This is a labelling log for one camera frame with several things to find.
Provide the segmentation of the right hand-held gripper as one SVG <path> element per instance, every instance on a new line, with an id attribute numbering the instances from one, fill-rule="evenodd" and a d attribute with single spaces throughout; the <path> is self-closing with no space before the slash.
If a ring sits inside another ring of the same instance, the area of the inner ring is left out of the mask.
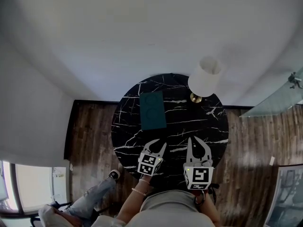
<path id="1" fill-rule="evenodd" d="M 192 163 L 193 156 L 202 161 L 212 159 L 210 147 L 197 136 L 193 138 L 193 154 L 192 140 L 191 137 L 188 138 L 187 163 L 183 165 L 184 178 L 189 190 L 206 190 L 211 184 L 214 168 L 209 162 L 206 162 L 205 166 L 201 163 Z"/>

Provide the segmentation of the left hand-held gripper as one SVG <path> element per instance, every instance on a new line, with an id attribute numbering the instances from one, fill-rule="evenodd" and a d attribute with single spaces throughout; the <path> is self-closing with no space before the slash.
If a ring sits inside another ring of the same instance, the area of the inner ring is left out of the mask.
<path id="1" fill-rule="evenodd" d="M 167 146 L 165 142 L 160 149 L 159 140 L 151 140 L 143 147 L 143 152 L 138 158 L 138 173 L 153 176 L 159 170 Z"/>

